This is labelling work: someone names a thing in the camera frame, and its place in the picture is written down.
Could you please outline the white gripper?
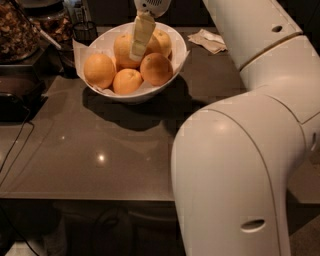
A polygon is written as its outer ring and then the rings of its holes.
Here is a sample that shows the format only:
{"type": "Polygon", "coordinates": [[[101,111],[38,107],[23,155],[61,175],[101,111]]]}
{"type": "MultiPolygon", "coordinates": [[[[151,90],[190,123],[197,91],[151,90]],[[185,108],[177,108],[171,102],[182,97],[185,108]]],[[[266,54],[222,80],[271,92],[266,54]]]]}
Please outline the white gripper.
{"type": "Polygon", "coordinates": [[[171,0],[134,0],[137,16],[134,20],[129,57],[140,62],[156,27],[154,18],[169,9],[171,0]]]}

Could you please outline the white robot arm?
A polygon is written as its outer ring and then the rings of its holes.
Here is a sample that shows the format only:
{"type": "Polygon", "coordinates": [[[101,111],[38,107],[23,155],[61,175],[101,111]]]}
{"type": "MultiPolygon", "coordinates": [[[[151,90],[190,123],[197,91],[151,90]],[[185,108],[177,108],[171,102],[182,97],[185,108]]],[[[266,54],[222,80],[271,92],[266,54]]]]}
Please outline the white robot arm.
{"type": "Polygon", "coordinates": [[[290,256],[286,191],[319,146],[320,57],[277,0],[202,0],[246,93],[192,114],[171,176],[187,256],[290,256]]]}

